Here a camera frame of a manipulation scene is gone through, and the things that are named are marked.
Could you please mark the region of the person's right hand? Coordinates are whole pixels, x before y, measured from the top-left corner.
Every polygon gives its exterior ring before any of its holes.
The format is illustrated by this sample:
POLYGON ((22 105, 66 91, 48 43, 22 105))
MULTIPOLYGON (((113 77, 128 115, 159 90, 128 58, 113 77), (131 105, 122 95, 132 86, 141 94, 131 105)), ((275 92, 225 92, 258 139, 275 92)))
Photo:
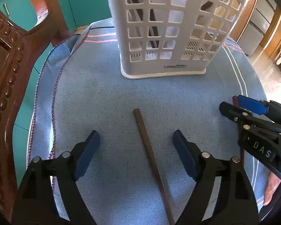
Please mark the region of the person's right hand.
POLYGON ((273 194, 280 183, 281 180, 273 172, 270 172, 263 197, 264 206, 267 206, 271 202, 273 194))

